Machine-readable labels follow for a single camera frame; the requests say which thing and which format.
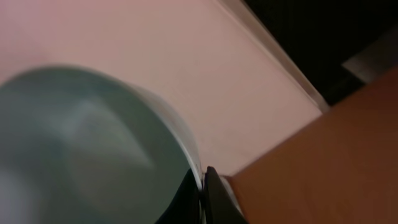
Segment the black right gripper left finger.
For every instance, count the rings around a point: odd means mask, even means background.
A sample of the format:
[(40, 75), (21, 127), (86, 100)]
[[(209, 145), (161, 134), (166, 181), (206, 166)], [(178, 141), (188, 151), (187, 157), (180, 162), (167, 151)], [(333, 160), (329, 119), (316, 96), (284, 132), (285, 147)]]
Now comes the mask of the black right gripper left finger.
[(191, 169), (187, 171), (177, 193), (155, 224), (199, 224), (200, 192)]

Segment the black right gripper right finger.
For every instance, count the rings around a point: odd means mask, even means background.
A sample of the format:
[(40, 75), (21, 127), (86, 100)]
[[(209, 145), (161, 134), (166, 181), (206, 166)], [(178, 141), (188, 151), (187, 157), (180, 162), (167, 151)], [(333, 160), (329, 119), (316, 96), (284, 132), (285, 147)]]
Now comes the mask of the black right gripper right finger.
[(214, 167), (205, 173), (204, 197), (207, 224), (248, 224), (236, 208)]

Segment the light blue bowl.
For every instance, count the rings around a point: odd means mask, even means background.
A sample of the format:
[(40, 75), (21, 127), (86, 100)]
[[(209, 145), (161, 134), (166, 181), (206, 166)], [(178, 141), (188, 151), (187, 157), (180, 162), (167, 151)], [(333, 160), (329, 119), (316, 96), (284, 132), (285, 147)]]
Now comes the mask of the light blue bowl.
[(2, 223), (156, 223), (189, 169), (201, 197), (193, 134), (144, 88), (73, 67), (1, 85)]

